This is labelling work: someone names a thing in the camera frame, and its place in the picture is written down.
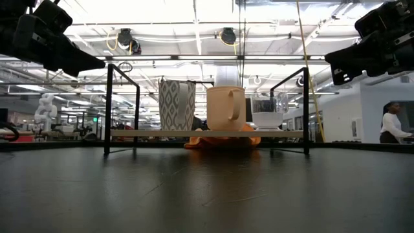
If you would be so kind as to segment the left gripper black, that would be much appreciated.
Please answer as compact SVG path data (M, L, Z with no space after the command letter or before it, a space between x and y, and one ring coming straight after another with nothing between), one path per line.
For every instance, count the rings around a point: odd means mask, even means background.
M65 35L55 33L36 16L0 17L0 54L62 69L77 77L80 72L103 69L105 62L82 51Z

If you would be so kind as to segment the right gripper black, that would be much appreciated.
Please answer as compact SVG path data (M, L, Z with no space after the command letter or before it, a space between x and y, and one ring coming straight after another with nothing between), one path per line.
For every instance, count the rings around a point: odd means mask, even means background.
M414 71L414 23L399 23L391 29L375 30L372 37L376 43L375 58L363 44L325 55L325 61L331 66L334 85L352 81L373 64L376 67L371 72L372 77Z

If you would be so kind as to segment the clear plastic footed cup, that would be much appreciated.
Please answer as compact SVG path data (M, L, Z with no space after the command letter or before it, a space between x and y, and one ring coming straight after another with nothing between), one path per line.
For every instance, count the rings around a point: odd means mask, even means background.
M287 93L256 93L250 97L252 122L258 129L276 128L283 123L283 115L289 110Z

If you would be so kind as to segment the grey white patterned mug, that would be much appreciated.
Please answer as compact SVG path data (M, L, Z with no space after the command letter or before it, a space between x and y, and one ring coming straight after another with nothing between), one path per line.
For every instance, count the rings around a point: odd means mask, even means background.
M158 84L161 130L191 131L195 112L195 82L161 79Z

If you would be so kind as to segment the peach ceramic mug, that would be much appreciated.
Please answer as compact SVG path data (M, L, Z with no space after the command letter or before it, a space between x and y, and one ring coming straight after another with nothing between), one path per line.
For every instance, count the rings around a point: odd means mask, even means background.
M238 86L207 89L207 125L212 131L241 131L246 124L245 90Z

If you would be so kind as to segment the white robot figure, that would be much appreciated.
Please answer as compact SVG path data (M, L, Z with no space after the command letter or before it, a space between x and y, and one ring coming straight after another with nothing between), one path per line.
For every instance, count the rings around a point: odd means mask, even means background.
M34 114L35 123L43 124L43 131L51 130L52 119L58 114L58 108L52 103L53 99L53 94L42 94Z

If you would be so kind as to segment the person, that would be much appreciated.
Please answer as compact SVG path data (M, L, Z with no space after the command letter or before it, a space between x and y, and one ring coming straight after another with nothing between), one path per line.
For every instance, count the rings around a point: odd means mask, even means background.
M398 102L389 102L384 106L379 138L381 144L400 144L402 139L414 137L414 134L402 131L397 116L399 110Z

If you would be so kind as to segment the white cylinder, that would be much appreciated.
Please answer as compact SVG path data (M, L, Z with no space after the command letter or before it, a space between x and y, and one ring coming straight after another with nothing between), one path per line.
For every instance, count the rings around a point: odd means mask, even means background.
M215 86L240 86L239 72L236 66L218 66Z

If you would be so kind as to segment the black horizontal overhead bar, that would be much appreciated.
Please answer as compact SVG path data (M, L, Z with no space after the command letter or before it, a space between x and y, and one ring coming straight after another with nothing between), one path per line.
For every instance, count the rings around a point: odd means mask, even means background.
M325 56L320 55L310 55L305 57L304 55L163 55L163 56L97 56L99 60L103 61L112 61L112 60L120 60L120 61L144 61L144 60L197 60L197 61L204 61L204 60L276 60L276 61L300 61L300 60L308 60L308 61L324 61Z

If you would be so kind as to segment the orange cloth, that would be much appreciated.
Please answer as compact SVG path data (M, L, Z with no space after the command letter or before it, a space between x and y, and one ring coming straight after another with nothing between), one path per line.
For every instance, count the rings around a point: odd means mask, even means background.
M184 147L194 150L255 148L260 142L261 137L190 137Z

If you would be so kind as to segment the black frame wooden shelf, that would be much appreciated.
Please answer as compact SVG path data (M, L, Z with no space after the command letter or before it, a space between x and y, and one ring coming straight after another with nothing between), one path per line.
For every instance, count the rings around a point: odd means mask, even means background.
M140 87L137 83L132 81L130 77L128 77L123 71L121 71L117 66L113 64L108 65L108 74L107 74L107 93L108 100L106 103L106 110L111 110L111 100L109 100L112 95L112 89L113 89L113 71L118 72L120 75L122 75L128 82L136 86L136 100L139 104L139 95L140 95ZM301 69L297 70L287 78L285 78L282 82L279 84L273 86L270 89L270 95L273 97L273 91L275 88L279 87L281 84L285 83L286 81L293 78L298 73L303 72L304 75L304 81L309 81L309 69L307 67L302 67ZM135 147L138 137L228 137L228 138L241 138L241 137L276 137L276 138L283 138L283 137L295 137L295 138L303 138L303 143L300 147L303 147L303 153L308 156L309 150L310 150L310 140L309 140L309 127L308 123L309 120L307 118L307 115L309 113L309 107L305 106L303 109L303 114L306 116L306 119L303 120L303 123L305 124L302 131L145 131L145 130L138 130L138 123L136 121L136 118L139 115L138 109L135 109L135 129L134 130L110 130L110 124L111 124L111 117L110 113L107 112L105 114L105 137L104 137L104 144L103 144L103 150L104 150L104 156L108 156L108 154L111 153L111 136L115 137L133 137L133 145L132 147Z

